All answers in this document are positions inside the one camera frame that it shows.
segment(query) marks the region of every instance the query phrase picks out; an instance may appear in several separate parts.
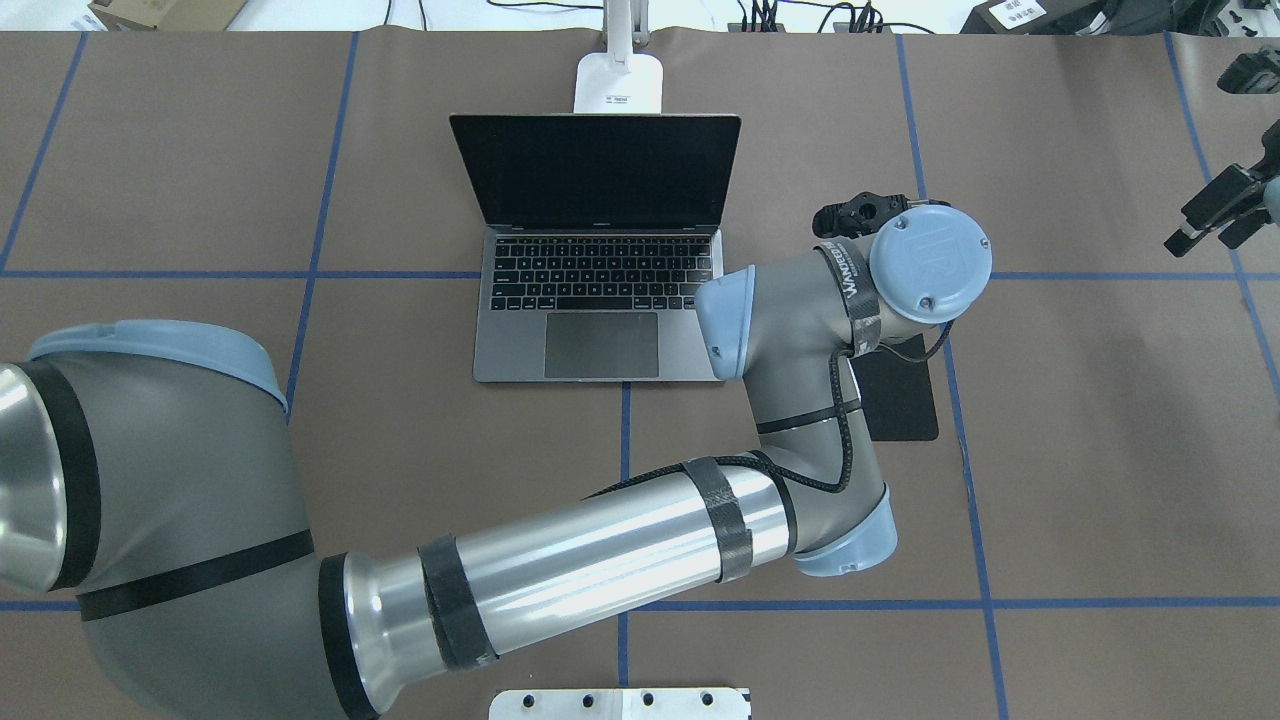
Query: white label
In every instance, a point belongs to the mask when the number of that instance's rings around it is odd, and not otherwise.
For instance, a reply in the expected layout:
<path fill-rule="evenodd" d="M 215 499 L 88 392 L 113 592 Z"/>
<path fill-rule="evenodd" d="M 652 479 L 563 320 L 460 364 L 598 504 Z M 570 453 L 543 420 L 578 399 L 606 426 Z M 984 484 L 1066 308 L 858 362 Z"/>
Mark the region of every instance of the white label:
<path fill-rule="evenodd" d="M 1018 26 L 1024 26 L 1036 18 L 1048 14 L 1036 0 L 1007 0 L 1006 3 L 992 5 L 989 10 L 991 15 L 1000 20 L 1000 24 L 1005 26 L 1005 29 L 1014 29 Z"/>

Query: laptop trackpad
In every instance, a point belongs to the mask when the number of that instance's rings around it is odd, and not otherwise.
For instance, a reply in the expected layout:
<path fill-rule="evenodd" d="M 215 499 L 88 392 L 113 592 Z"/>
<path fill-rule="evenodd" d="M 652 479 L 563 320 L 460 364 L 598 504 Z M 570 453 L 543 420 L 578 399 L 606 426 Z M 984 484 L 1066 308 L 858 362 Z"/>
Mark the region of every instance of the laptop trackpad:
<path fill-rule="evenodd" d="M 658 377 L 658 315 L 552 313 L 545 372 L 548 378 Z"/>

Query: black band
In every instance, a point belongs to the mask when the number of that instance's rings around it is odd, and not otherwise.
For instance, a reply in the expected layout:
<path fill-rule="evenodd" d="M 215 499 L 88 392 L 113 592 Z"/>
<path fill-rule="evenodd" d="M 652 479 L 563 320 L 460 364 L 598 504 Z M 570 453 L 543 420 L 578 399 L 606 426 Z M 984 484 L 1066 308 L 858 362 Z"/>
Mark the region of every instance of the black band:
<path fill-rule="evenodd" d="M 849 316 L 849 345 L 855 355 L 865 355 L 879 345 L 879 299 L 872 283 L 872 270 L 863 254 L 847 240 L 827 240 L 814 246 L 822 254 L 840 288 Z"/>
<path fill-rule="evenodd" d="M 458 539 L 436 538 L 417 548 L 417 556 L 422 560 L 426 602 L 444 664 L 449 670 L 470 670 L 498 660 L 458 556 Z"/>
<path fill-rule="evenodd" d="M 302 530 L 221 557 L 78 594 L 76 600 L 79 601 L 81 620 L 88 623 L 225 585 L 312 552 L 311 530 Z"/>
<path fill-rule="evenodd" d="M 716 530 L 716 544 L 721 552 L 721 577 L 717 583 L 727 583 L 746 577 L 751 571 L 753 547 L 751 530 L 742 520 L 742 509 L 737 503 L 733 488 L 724 479 L 724 473 L 710 457 L 686 460 L 680 464 L 694 487 L 703 496 L 707 514 Z"/>
<path fill-rule="evenodd" d="M 67 377 L 46 361 L 20 363 L 18 368 L 36 386 L 58 439 L 58 457 L 67 487 L 67 544 L 58 579 L 49 589 L 73 588 L 93 569 L 102 532 L 102 495 L 97 479 L 97 455 L 76 391 Z"/>
<path fill-rule="evenodd" d="M 769 466 L 777 466 L 763 450 L 753 450 L 750 454 Z M 791 488 L 787 487 L 787 482 L 782 479 L 782 475 L 777 473 L 769 473 L 769 479 L 773 480 L 773 487 L 778 488 L 778 497 L 782 498 L 782 512 L 787 518 L 787 555 L 791 555 L 796 551 L 796 543 L 800 541 L 796 525 L 796 506 L 791 501 Z"/>
<path fill-rule="evenodd" d="M 780 433 L 782 430 L 790 430 L 794 428 L 803 428 L 805 425 L 812 425 L 814 423 L 820 423 L 823 420 L 829 420 L 837 415 L 849 415 L 854 410 L 859 410 L 863 406 L 860 397 L 849 400 L 840 405 L 840 407 L 831 406 L 823 407 L 822 410 L 814 410 L 813 413 L 805 413 L 804 415 L 792 415 L 790 418 L 783 418 L 781 420 L 769 420 L 768 423 L 758 423 L 755 425 L 756 434 L 767 436 L 769 433 Z"/>
<path fill-rule="evenodd" d="M 343 569 L 347 553 L 325 557 L 320 562 L 320 638 L 324 642 L 324 657 L 329 664 L 329 679 L 338 693 L 347 720 L 378 720 L 378 711 L 365 693 L 365 683 L 360 679 L 356 665 L 356 650 L 351 643 L 351 628 L 347 625 L 347 588 L 343 582 Z"/>

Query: laptop screen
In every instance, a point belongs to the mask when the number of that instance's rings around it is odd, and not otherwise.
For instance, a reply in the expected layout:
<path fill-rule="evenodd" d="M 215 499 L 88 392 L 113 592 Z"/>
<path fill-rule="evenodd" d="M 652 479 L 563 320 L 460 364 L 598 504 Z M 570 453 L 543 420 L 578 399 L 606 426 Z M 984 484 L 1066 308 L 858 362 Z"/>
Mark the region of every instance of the laptop screen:
<path fill-rule="evenodd" d="M 735 115 L 453 115 L 490 225 L 718 225 Z"/>

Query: laptop keyboard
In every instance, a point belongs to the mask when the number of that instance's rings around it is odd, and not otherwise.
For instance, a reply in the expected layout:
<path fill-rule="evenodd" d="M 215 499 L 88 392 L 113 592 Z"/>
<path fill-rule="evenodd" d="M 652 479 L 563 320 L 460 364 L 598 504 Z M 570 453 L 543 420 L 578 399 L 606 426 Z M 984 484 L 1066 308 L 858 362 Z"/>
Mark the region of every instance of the laptop keyboard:
<path fill-rule="evenodd" d="M 692 310 L 707 236 L 498 237 L 490 310 Z"/>

